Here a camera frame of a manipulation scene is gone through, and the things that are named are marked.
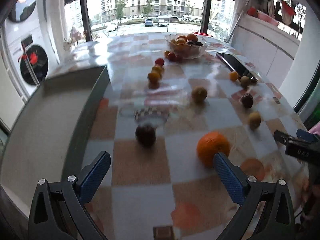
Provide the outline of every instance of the smartphone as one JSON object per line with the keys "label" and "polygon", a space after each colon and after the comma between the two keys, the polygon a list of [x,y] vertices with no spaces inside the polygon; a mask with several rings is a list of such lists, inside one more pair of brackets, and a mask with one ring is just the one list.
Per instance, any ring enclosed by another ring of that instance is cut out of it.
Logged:
{"label": "smartphone", "polygon": [[257,83],[258,80],[255,78],[255,76],[233,55],[221,52],[217,52],[216,55],[227,66],[228,69],[231,71],[236,71],[240,77],[247,76],[253,83]]}

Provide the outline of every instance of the silver screw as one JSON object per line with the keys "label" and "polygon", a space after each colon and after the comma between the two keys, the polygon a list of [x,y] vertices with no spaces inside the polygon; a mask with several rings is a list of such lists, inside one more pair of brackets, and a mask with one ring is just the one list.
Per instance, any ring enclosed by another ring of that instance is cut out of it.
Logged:
{"label": "silver screw", "polygon": [[75,175],[71,175],[68,177],[68,181],[72,182],[76,180],[76,176]]}
{"label": "silver screw", "polygon": [[38,181],[38,184],[39,185],[42,185],[42,184],[44,184],[45,183],[45,179],[40,179],[39,181]]}
{"label": "silver screw", "polygon": [[257,181],[257,178],[255,176],[249,176],[248,180],[250,182],[256,182]]}
{"label": "silver screw", "polygon": [[280,180],[279,180],[279,184],[282,185],[282,186],[284,186],[284,185],[285,185],[285,180],[284,180],[284,179],[280,179]]}

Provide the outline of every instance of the glass bowl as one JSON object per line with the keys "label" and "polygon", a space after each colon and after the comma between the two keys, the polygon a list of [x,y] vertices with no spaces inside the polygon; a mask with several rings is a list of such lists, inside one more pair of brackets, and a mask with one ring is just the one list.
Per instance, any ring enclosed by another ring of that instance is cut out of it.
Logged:
{"label": "glass bowl", "polygon": [[176,40],[181,35],[182,34],[169,34],[164,37],[170,47],[171,52],[185,59],[197,58],[204,54],[208,44],[202,36],[197,35],[198,41],[200,41],[203,44],[200,47],[196,45],[188,45],[188,44],[178,44],[178,45],[174,44],[172,40]]}

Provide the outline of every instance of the washing machine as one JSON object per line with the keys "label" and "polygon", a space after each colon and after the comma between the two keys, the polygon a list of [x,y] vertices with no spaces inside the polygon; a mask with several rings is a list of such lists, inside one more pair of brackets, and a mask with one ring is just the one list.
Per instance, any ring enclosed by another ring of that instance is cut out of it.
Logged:
{"label": "washing machine", "polygon": [[4,40],[9,66],[27,96],[36,90],[23,54],[22,45],[31,60],[32,68],[42,82],[59,63],[50,40],[45,12],[45,0],[18,0],[4,22]]}

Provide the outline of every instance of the parking lot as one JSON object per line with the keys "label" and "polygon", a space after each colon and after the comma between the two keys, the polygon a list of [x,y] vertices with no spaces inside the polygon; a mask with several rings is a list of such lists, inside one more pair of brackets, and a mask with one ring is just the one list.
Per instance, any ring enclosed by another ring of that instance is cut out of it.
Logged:
{"label": "parking lot", "polygon": [[[119,26],[116,31],[109,32],[110,37],[121,36],[126,34],[133,33],[154,33],[154,32],[167,32],[167,27],[158,27],[156,23],[153,24],[153,27],[145,27],[144,24],[132,24]],[[200,26],[192,24],[180,24],[180,23],[170,23],[168,32],[173,33],[191,33],[199,32]],[[104,30],[96,32],[100,37],[108,37],[108,33]]]}

